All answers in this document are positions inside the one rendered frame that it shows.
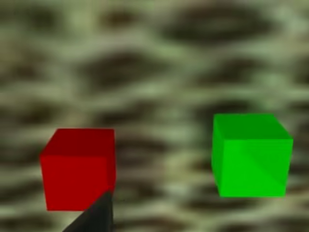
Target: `green cube's side face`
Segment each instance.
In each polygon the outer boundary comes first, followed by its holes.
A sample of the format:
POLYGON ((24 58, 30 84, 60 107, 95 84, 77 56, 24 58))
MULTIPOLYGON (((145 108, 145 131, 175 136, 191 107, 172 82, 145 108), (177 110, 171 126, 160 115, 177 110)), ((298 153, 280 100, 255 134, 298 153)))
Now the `green cube's side face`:
POLYGON ((284 196, 292 147, 272 114, 215 115, 211 165, 220 196, 284 196))

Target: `red block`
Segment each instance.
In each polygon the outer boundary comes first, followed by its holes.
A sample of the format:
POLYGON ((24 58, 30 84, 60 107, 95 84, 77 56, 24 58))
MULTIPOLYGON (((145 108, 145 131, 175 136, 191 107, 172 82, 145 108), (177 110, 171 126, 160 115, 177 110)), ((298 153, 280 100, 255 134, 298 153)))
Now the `red block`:
POLYGON ((47 210, 84 211, 115 188, 112 129, 58 129, 40 154, 47 210))

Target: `green block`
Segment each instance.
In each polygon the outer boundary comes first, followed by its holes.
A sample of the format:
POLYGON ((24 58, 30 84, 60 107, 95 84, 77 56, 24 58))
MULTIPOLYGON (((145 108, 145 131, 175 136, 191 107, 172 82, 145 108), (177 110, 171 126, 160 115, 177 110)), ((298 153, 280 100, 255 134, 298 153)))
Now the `green block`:
POLYGON ((273 114, 216 114, 211 166, 219 195, 285 196, 292 150, 273 114))

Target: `cube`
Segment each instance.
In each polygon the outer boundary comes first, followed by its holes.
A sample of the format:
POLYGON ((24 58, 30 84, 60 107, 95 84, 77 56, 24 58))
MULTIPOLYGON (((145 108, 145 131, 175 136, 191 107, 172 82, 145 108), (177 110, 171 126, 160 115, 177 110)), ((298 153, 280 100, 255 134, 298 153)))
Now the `cube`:
POLYGON ((216 114, 211 167, 221 197, 283 197, 293 138, 273 114, 216 114))
POLYGON ((84 211, 116 180, 112 129, 58 129, 40 154, 49 211, 84 211))

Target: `green cube's top face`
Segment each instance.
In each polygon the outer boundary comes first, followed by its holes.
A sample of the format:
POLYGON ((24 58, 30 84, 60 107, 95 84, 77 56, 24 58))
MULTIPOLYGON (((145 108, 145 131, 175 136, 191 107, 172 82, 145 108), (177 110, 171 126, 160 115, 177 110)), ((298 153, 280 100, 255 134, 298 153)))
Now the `green cube's top face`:
POLYGON ((216 114, 214 124, 230 140, 292 139, 273 114, 216 114))

